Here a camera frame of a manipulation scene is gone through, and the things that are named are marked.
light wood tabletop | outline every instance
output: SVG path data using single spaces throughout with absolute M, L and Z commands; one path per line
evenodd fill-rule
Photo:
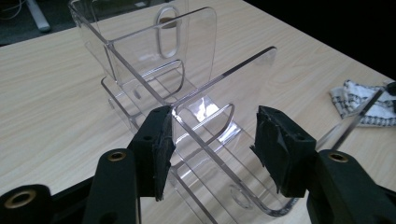
M 341 121 L 332 88 L 347 79 L 366 85 L 389 80 L 243 1 L 190 1 L 190 10 L 200 7 L 213 7 L 218 18 L 212 74 L 277 47 L 262 97 L 316 139 Z M 107 103 L 103 76 L 76 28 L 0 48 L 0 194 L 29 184 L 60 192 L 93 176 L 103 153 L 127 147 L 133 134 Z M 395 128 L 356 128 L 340 150 L 378 185 L 396 190 L 395 136 Z M 143 223 L 193 222 L 180 212 L 184 208 L 165 207 L 143 199 Z M 305 199 L 272 221 L 309 222 Z

transparent plastic stand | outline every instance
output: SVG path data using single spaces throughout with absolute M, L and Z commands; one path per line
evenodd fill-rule
M 177 148 L 168 184 L 191 211 L 203 223 L 263 223 L 286 215 L 296 200 L 276 193 L 249 148 L 276 48 L 212 77 L 212 8 L 183 14 L 187 4 L 175 1 L 112 17 L 117 10 L 98 9 L 105 5 L 104 0 L 72 0 L 69 6 L 86 48 L 104 67 L 102 85 L 110 104 L 133 133 L 150 110 L 172 107 Z M 153 15 L 153 24 L 139 20 L 145 13 Z M 126 18 L 136 27 L 116 25 Z

folded cloth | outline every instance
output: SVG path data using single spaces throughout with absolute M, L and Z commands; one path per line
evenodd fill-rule
M 330 91 L 332 103 L 337 108 L 341 118 L 351 116 L 354 110 L 365 100 L 370 99 L 378 90 L 384 93 L 361 119 L 360 126 L 391 127 L 396 126 L 396 96 L 391 96 L 385 87 L 364 86 L 351 80 L 346 80 L 343 87 Z

black and white towel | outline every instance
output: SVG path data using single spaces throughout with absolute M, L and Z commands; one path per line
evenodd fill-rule
M 343 87 L 330 91 L 332 103 L 341 118 L 348 117 L 365 100 L 371 98 L 379 89 L 384 90 L 381 97 L 361 119 L 360 126 L 391 127 L 396 126 L 396 96 L 391 96 L 383 86 L 364 86 L 351 80 L 344 82 Z

